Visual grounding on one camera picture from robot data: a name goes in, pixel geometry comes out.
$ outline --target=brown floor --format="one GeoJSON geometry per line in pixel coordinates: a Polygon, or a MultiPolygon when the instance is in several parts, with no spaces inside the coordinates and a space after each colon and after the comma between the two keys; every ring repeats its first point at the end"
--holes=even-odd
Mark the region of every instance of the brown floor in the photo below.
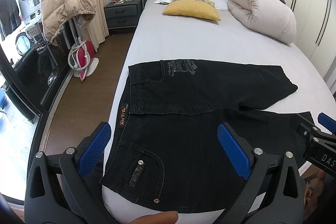
{"type": "Polygon", "coordinates": [[[51,122],[46,155],[76,147],[100,122],[108,122],[112,102],[134,32],[108,36],[95,57],[95,72],[81,83],[72,77],[51,122]]]}

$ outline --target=black jeans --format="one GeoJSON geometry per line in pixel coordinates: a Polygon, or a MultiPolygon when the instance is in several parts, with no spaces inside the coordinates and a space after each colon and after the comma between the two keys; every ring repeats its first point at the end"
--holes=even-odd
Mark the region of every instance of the black jeans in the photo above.
{"type": "MultiPolygon", "coordinates": [[[[245,180],[221,147],[218,126],[228,122],[266,153],[291,151],[301,166],[305,142],[290,128],[293,114],[252,110],[296,89],[278,66],[205,60],[131,66],[101,183],[158,211],[223,209],[245,180]]],[[[309,112],[302,115],[312,121],[309,112]]]]}

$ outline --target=wardrobe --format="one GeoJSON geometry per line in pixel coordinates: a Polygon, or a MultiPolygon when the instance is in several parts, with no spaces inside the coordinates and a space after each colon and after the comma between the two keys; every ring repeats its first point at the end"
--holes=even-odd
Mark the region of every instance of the wardrobe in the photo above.
{"type": "Polygon", "coordinates": [[[285,2],[296,18],[294,43],[327,81],[332,74],[329,70],[335,69],[332,64],[336,56],[336,0],[285,2]]]}

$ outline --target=down jacket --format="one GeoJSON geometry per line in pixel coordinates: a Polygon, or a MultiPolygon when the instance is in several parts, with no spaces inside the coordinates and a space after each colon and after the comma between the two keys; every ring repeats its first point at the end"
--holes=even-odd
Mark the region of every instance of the down jacket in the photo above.
{"type": "Polygon", "coordinates": [[[96,14],[95,0],[41,0],[43,33],[47,41],[53,41],[61,26],[74,18],[86,28],[96,14]]]}
{"type": "Polygon", "coordinates": [[[228,0],[227,6],[245,27],[284,44],[295,40],[295,16],[280,0],[228,0]]]}

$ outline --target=bed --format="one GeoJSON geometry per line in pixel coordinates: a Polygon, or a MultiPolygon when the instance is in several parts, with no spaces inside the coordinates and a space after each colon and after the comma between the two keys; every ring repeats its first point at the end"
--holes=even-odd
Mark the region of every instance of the bed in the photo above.
{"type": "MultiPolygon", "coordinates": [[[[120,97],[128,76],[128,66],[141,62],[174,59],[206,59],[242,64],[280,65],[298,90],[267,110],[277,113],[310,111],[318,124],[318,114],[324,112],[336,118],[336,103],[327,85],[305,55],[292,43],[282,44],[274,39],[253,32],[236,20],[229,11],[218,10],[220,22],[182,16],[164,16],[165,6],[154,4],[155,0],[142,0],[144,10],[130,45],[122,69],[110,113],[109,124],[115,128],[120,97]]],[[[105,149],[104,164],[112,145],[112,138],[105,149]]],[[[302,175],[310,166],[300,167],[302,175]]],[[[102,187],[106,208],[121,223],[156,213],[133,204],[117,193],[102,187]]],[[[260,195],[250,211],[258,208],[260,195]]],[[[181,223],[212,223],[222,210],[198,214],[179,214],[181,223]]]]}

